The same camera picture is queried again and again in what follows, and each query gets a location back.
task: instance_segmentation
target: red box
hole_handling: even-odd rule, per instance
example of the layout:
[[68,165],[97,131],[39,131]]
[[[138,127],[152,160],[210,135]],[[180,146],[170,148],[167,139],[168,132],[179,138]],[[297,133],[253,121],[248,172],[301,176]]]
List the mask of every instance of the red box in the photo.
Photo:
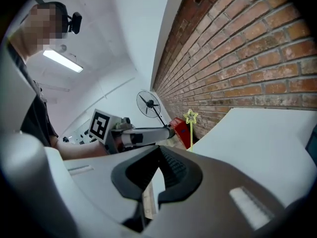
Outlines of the red box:
[[190,148],[190,131],[187,127],[186,122],[180,118],[175,118],[174,120],[170,121],[169,124],[175,130],[176,135],[183,143],[185,148]]

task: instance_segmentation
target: person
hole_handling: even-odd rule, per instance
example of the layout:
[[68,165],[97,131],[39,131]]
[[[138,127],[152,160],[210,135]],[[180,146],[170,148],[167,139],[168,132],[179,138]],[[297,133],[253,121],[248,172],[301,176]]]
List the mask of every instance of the person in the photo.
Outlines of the person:
[[27,71],[26,63],[31,56],[45,50],[55,39],[65,37],[68,28],[67,15],[66,6],[60,2],[37,4],[7,41],[6,46],[15,65],[37,93],[24,118],[21,131],[35,136],[44,146],[57,149],[64,160],[104,156],[107,152],[99,141],[73,145],[58,139],[41,91]]

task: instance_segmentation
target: qr code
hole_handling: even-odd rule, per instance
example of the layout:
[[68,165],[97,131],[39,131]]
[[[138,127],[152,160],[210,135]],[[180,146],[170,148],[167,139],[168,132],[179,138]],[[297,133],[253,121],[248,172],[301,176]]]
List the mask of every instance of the qr code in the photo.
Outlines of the qr code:
[[105,139],[109,119],[110,117],[96,111],[93,117],[93,122],[91,123],[90,133],[103,141]]

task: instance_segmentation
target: fan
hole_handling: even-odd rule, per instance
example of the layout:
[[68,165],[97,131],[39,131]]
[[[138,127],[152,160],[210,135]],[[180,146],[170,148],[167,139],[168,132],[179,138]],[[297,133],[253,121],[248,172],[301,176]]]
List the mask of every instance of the fan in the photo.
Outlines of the fan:
[[152,93],[149,93],[146,91],[139,92],[137,95],[137,105],[139,110],[144,115],[150,118],[158,117],[160,121],[163,123],[163,125],[166,126],[159,116],[160,114],[159,102]]

